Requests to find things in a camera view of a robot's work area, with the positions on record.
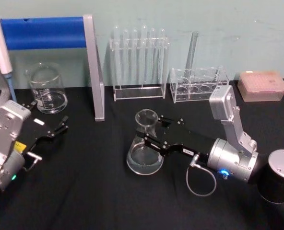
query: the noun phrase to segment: black tablecloth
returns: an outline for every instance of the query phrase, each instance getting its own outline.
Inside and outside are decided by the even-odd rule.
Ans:
[[[284,97],[280,102],[245,103],[232,82],[243,128],[258,143],[260,154],[284,149]],[[284,204],[270,205],[254,185],[217,175],[215,193],[192,195],[185,172],[190,158],[172,154],[162,169],[138,176],[126,165],[135,136],[135,114],[150,108],[159,115],[185,119],[187,127],[212,138],[225,138],[208,101],[166,99],[113,102],[106,87],[105,122],[94,121],[89,88],[67,88],[68,106],[56,115],[33,111],[55,124],[69,116],[69,130],[53,143],[39,144],[43,157],[30,173],[19,173],[0,199],[0,230],[250,230],[284,229]],[[31,100],[18,90],[19,102]]]

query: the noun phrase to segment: pipette tip box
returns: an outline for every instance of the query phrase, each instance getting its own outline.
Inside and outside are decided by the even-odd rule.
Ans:
[[[277,71],[245,71],[240,73],[238,88],[245,102],[280,101],[284,80]]]

